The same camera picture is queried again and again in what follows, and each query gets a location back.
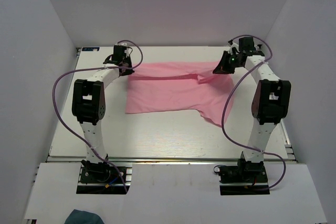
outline white surface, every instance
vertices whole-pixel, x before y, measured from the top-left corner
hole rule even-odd
[[[0,0],[1,223],[21,223],[56,115],[51,89],[75,67],[76,49],[49,0]],[[60,84],[59,105],[70,79]]]
[[[213,61],[214,68],[222,57],[224,47],[142,47],[144,62]],[[111,47],[101,47],[98,52],[82,52],[77,69],[99,67]],[[132,61],[139,61],[135,49]],[[238,68],[233,75],[237,82],[246,72]],[[92,72],[75,73],[76,79],[86,79]],[[71,112],[70,88],[62,114],[65,122],[82,134],[81,127]],[[226,122],[228,134],[241,143],[247,143],[252,126],[251,102],[256,83],[249,76],[236,91],[234,105]],[[104,145],[110,157],[171,157],[171,158],[239,158],[242,148],[225,139],[220,127],[206,122],[197,111],[173,111],[145,114],[125,114],[127,78],[121,77],[105,90],[106,113],[102,120]],[[284,136],[277,126],[266,148],[284,158],[287,153]],[[86,156],[84,143],[69,133],[61,124],[57,126],[51,156]]]
[[[133,165],[127,195],[76,195],[80,164],[41,164],[26,219],[64,223],[74,210],[98,214],[105,223],[250,223],[325,222],[306,165],[288,165],[270,195],[221,196],[214,165]],[[281,164],[265,165],[270,183]]]
[[[51,0],[77,47],[132,39],[143,46],[223,45],[266,38],[286,0]]]
[[[328,223],[336,223],[336,0],[288,0],[267,41],[270,65],[292,83],[288,134],[308,165]]]

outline white table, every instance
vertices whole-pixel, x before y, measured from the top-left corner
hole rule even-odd
[[[221,196],[214,165],[133,165],[127,195],[76,194],[79,163],[41,164],[25,219],[64,223],[74,210],[98,214],[104,223],[257,223],[326,222],[308,168],[289,164],[269,195]],[[269,183],[281,164],[265,164]]]
[[[226,47],[142,47],[144,63],[167,61],[215,61],[219,62]],[[104,59],[113,53],[112,47],[100,47],[99,51],[82,51],[76,69],[101,67]],[[140,59],[135,48],[133,64]],[[75,73],[62,112],[65,122],[82,134],[81,127],[71,113],[73,82],[87,79],[94,71]],[[236,69],[232,75],[236,83],[246,73]],[[238,142],[247,143],[252,125],[251,101],[256,84],[251,76],[240,85],[235,94],[233,108],[226,122],[228,134]],[[242,148],[229,142],[221,128],[206,122],[197,111],[156,112],[125,114],[127,77],[118,78],[105,90],[106,114],[102,130],[106,151],[110,157],[120,158],[196,158],[237,159]],[[266,151],[287,158],[286,136],[278,125],[272,133]],[[58,123],[50,149],[50,158],[68,160],[86,156],[84,143]]]

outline pink cloth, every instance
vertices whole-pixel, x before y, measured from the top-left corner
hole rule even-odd
[[[216,66],[217,62],[140,65],[128,77],[126,113],[197,110],[220,126],[224,104],[234,84],[230,75],[212,74]],[[226,117],[232,104],[231,100]]]

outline gray wall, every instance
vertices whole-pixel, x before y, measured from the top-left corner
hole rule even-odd
[[[222,45],[266,38],[286,0],[51,0],[76,46]]]
[[[0,49],[0,222],[21,223],[56,126],[52,84],[76,50],[49,0],[0,0]]]
[[[292,83],[286,127],[336,223],[336,0],[287,0],[267,36],[271,65]]]

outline black mounting plate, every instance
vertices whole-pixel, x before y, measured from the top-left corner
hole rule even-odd
[[[219,186],[220,195],[268,195],[269,189],[261,190],[266,186]]]
[[[106,166],[105,169],[108,169],[108,173],[95,173],[91,170],[88,170],[86,167],[82,167],[80,174],[80,182],[83,184],[97,184],[97,183],[106,183],[108,184],[113,179],[118,176],[116,169],[112,166]],[[127,167],[118,166],[120,172],[123,173],[123,179],[126,180],[126,171]],[[121,178],[118,178],[113,184],[121,184]]]

